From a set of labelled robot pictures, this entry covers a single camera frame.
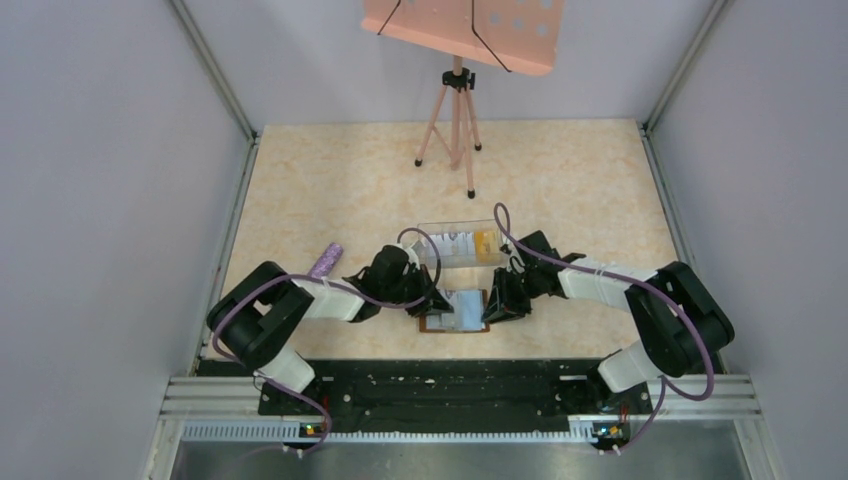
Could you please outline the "silver VIP card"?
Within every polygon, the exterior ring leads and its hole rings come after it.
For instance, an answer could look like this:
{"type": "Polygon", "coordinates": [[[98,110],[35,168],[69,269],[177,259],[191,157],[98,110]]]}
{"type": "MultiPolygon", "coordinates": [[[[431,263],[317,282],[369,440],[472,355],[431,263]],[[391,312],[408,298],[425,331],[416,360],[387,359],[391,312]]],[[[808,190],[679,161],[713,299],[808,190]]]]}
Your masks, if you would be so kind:
{"type": "Polygon", "coordinates": [[[461,326],[453,314],[429,315],[425,319],[425,329],[433,331],[455,331],[461,326]]]}
{"type": "Polygon", "coordinates": [[[454,314],[461,326],[462,332],[479,332],[485,329],[482,320],[485,309],[485,292],[483,290],[459,290],[454,297],[456,300],[454,314]]]}

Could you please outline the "brown leather card holder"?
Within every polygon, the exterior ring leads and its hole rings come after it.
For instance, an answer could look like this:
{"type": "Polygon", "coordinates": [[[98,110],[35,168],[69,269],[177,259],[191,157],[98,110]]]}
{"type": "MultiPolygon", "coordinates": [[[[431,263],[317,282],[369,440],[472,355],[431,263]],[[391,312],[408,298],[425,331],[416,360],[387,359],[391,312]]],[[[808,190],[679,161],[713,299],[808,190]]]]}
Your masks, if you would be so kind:
{"type": "Polygon", "coordinates": [[[483,320],[488,301],[486,290],[443,290],[439,293],[452,307],[451,312],[421,316],[418,332],[426,334],[488,333],[490,326],[483,320]]]}

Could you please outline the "clear plastic card box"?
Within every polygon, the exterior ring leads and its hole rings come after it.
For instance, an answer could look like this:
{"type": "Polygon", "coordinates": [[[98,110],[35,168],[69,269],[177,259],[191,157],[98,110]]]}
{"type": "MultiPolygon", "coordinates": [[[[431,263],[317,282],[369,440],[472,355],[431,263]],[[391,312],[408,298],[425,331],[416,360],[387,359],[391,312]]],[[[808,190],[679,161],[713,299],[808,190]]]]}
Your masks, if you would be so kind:
{"type": "Polygon", "coordinates": [[[500,266],[509,256],[506,240],[491,219],[421,223],[418,229],[434,243],[420,235],[412,244],[413,251],[429,268],[436,267],[435,251],[444,269],[500,266]]]}

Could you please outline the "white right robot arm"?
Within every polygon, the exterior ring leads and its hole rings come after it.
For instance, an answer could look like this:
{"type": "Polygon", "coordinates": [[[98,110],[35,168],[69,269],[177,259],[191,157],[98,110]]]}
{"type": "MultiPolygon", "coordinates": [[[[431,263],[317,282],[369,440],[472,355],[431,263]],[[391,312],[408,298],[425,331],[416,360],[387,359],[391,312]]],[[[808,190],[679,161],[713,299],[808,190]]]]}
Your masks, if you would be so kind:
{"type": "Polygon", "coordinates": [[[587,374],[587,400],[600,412],[614,411],[636,385],[704,367],[735,338],[729,318],[688,264],[674,261],[642,270],[581,253],[561,256],[537,230],[520,239],[510,266],[495,270],[483,320],[523,318],[531,313],[532,300],[543,295],[598,302],[633,318],[638,340],[587,374]]]}

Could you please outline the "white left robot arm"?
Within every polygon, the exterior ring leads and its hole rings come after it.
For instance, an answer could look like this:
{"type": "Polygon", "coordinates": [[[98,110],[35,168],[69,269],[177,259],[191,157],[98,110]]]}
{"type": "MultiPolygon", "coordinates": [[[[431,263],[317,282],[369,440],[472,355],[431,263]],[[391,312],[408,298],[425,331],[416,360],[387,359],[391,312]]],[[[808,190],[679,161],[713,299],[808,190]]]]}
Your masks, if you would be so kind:
{"type": "Polygon", "coordinates": [[[283,386],[283,401],[297,413],[319,404],[314,369],[289,340],[304,320],[361,323],[383,309],[411,317],[450,313],[452,305],[437,289],[418,255],[400,244],[384,246],[372,263],[339,280],[289,274],[265,261],[209,311],[211,348],[266,382],[283,386]]]}

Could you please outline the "silver card stack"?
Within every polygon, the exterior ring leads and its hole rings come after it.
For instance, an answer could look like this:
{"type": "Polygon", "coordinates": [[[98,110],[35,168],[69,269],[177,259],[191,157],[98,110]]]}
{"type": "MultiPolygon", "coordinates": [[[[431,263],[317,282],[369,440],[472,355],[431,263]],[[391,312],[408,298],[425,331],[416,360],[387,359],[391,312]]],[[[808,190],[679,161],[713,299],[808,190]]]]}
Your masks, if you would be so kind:
{"type": "Polygon", "coordinates": [[[434,241],[444,261],[451,258],[466,258],[474,255],[472,232],[446,232],[436,235],[434,241]]]}

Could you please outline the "purple glitter microphone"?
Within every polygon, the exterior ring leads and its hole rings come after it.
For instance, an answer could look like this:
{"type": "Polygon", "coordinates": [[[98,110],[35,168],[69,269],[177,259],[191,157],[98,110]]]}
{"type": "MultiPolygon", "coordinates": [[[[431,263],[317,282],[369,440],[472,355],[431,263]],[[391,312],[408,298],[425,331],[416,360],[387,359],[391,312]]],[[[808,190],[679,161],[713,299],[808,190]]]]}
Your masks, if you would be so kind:
{"type": "Polygon", "coordinates": [[[330,243],[310,268],[308,275],[314,278],[323,278],[330,275],[336,264],[341,259],[344,248],[335,242],[330,243]]]}

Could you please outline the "pink music stand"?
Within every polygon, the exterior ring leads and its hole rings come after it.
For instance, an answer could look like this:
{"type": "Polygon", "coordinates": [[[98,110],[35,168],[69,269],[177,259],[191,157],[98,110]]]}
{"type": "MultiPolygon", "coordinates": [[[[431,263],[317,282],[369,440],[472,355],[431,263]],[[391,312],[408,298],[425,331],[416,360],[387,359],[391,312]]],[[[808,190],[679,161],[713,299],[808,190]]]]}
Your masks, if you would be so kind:
{"type": "Polygon", "coordinates": [[[535,77],[551,73],[565,7],[564,0],[363,2],[364,30],[451,57],[450,68],[441,74],[415,166],[424,164],[435,138],[450,167],[465,170],[467,197],[476,197],[473,153],[482,150],[482,141],[473,98],[476,73],[467,63],[535,77]]]}

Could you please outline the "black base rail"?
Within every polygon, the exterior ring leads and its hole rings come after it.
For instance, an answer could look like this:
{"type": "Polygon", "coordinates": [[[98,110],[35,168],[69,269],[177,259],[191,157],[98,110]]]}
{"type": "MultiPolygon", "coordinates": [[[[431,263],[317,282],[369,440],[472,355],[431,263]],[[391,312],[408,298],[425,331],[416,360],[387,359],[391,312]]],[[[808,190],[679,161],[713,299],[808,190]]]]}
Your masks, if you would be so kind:
{"type": "Polygon", "coordinates": [[[263,387],[263,416],[325,409],[335,433],[565,432],[571,416],[647,414],[646,385],[609,404],[587,382],[593,359],[313,360],[303,394],[312,405],[263,387]]]}

